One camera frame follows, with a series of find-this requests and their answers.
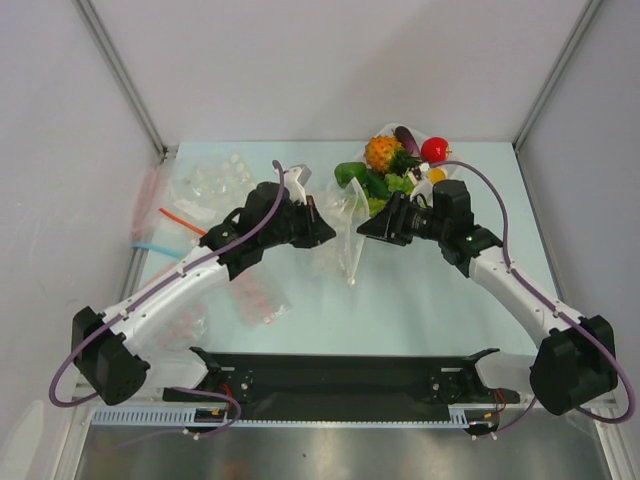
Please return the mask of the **clear white-dotted zip bag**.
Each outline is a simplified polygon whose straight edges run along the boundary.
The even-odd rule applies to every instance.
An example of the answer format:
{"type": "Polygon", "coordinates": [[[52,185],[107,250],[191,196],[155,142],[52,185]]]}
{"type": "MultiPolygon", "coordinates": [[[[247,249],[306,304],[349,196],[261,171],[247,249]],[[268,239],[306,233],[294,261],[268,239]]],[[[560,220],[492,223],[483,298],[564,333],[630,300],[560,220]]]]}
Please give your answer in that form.
{"type": "Polygon", "coordinates": [[[311,251],[310,265],[318,274],[354,286],[365,241],[357,228],[370,218],[364,189],[357,179],[344,188],[332,180],[314,198],[321,217],[336,236],[311,251]]]}

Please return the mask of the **green toy grape bunch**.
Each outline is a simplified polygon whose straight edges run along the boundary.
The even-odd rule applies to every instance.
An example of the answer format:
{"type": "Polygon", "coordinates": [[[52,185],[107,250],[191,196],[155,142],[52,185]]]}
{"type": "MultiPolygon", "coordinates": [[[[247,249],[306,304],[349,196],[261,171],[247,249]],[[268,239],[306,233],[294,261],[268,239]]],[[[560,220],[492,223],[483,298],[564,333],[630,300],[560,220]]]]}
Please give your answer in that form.
{"type": "Polygon", "coordinates": [[[390,193],[400,191],[410,195],[414,190],[414,184],[407,174],[400,176],[394,173],[387,173],[384,176],[384,182],[390,193]]]}

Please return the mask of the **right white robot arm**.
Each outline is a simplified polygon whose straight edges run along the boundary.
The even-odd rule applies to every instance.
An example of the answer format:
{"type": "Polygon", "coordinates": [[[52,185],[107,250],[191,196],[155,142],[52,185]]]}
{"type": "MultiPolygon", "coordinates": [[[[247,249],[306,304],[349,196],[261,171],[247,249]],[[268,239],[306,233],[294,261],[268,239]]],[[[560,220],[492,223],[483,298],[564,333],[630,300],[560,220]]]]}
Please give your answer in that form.
{"type": "Polygon", "coordinates": [[[435,185],[432,203],[421,206],[401,192],[361,224],[358,233],[406,246],[416,237],[436,242],[444,259],[488,291],[524,328],[535,356],[491,351],[461,376],[463,393],[484,401],[496,389],[533,395],[554,415],[563,415],[614,390],[613,329],[601,316],[586,318],[536,290],[504,255],[503,242],[475,224],[464,182],[435,185]]]}

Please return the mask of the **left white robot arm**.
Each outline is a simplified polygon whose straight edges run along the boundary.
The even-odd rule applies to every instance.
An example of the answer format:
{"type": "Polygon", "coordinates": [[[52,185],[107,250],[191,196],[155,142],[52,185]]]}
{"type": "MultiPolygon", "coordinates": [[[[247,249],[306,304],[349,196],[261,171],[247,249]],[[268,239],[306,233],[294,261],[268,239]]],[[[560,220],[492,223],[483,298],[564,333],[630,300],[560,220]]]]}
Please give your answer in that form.
{"type": "Polygon", "coordinates": [[[125,402],[157,374],[169,388],[186,388],[199,400],[214,397],[219,374],[194,351],[176,360],[153,359],[147,343],[177,311],[205,290],[232,282],[280,245],[313,249],[333,238],[312,196],[292,197],[263,182],[243,206],[210,228],[188,255],[155,282],[101,313],[91,307],[72,320],[72,362],[109,406],[125,402]]]}

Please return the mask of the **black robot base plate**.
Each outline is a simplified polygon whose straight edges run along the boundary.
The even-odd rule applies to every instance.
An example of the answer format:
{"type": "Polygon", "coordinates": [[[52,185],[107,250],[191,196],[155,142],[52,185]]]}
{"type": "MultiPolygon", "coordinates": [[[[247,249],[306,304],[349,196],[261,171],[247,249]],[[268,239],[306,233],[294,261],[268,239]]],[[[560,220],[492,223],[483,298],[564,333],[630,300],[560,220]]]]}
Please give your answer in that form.
{"type": "Polygon", "coordinates": [[[196,349],[207,373],[193,393],[164,390],[165,402],[229,393],[244,420],[299,422],[443,421],[454,404],[491,409],[520,396],[484,386],[466,357],[222,354],[196,349]]]}

